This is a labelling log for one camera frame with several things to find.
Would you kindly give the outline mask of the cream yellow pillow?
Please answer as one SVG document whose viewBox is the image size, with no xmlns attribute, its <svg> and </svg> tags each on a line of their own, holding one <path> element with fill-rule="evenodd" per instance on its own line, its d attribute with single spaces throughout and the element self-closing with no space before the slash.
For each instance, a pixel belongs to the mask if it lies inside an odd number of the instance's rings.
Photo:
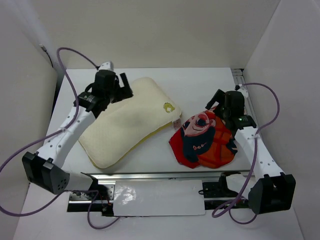
<svg viewBox="0 0 320 240">
<path fill-rule="evenodd" d="M 142 141 L 171 125 L 181 108 L 149 77 L 131 84 L 133 97 L 110 104 L 79 138 L 92 164 L 106 169 Z"/>
</svg>

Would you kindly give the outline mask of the red printed pillowcase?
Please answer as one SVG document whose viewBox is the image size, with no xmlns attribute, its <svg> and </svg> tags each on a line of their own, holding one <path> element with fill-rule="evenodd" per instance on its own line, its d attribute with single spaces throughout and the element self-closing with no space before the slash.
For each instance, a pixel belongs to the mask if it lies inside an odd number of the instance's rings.
<svg viewBox="0 0 320 240">
<path fill-rule="evenodd" d="M 235 140 L 214 110 L 215 107 L 190 117 L 169 140 L 179 164 L 190 169 L 218 169 L 235 158 Z"/>
</svg>

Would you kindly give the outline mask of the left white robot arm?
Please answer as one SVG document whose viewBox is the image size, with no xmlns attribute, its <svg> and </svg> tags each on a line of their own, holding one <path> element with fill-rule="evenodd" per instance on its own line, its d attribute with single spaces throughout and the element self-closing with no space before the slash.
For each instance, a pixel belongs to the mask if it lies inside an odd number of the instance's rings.
<svg viewBox="0 0 320 240">
<path fill-rule="evenodd" d="M 22 157 L 28 180 L 54 195 L 81 192 L 92 200 L 99 191 L 106 192 L 95 177 L 83 172 L 69 173 L 62 167 L 80 136 L 108 105 L 131 97 L 133 92 L 125 73 L 117 75 L 111 70 L 99 70 L 94 82 L 76 97 L 58 134 L 51 136 L 35 153 L 26 152 Z"/>
</svg>

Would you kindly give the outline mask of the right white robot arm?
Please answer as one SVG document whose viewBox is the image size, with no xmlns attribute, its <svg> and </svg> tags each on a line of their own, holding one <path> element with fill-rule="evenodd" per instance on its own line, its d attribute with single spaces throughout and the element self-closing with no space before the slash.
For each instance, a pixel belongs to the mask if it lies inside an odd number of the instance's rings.
<svg viewBox="0 0 320 240">
<path fill-rule="evenodd" d="M 275 162 L 250 115 L 245 114 L 245 97 L 240 91 L 220 89 L 206 105 L 225 122 L 233 138 L 244 151 L 251 168 L 247 176 L 241 173 L 221 175 L 218 190 L 223 196 L 233 192 L 248 201 L 257 215 L 286 211 L 291 208 L 296 187 L 292 174 L 286 174 Z"/>
</svg>

